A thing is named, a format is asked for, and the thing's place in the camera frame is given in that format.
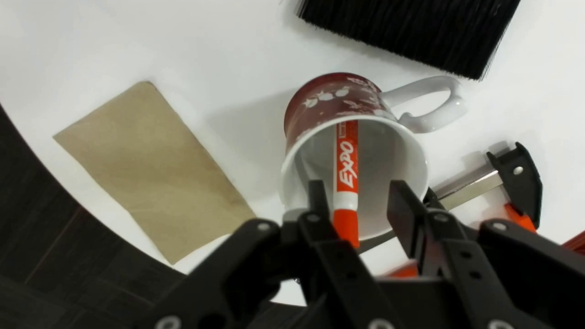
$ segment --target white surface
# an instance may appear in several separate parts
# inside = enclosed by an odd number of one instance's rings
[[[150,79],[254,212],[278,219],[281,113],[298,86],[320,73],[354,71],[391,90],[440,73],[305,26],[292,7],[292,0],[0,0],[0,100],[89,212],[164,261],[53,141],[56,132]],[[418,139],[431,185],[482,163],[497,143],[521,141],[543,175],[541,232],[554,241],[585,228],[583,11],[581,0],[524,0],[482,82],[462,82],[468,115]],[[499,212],[477,208],[486,203],[459,214],[477,221]],[[188,272],[201,254],[175,269]],[[400,254],[371,258],[378,270],[402,261]]]

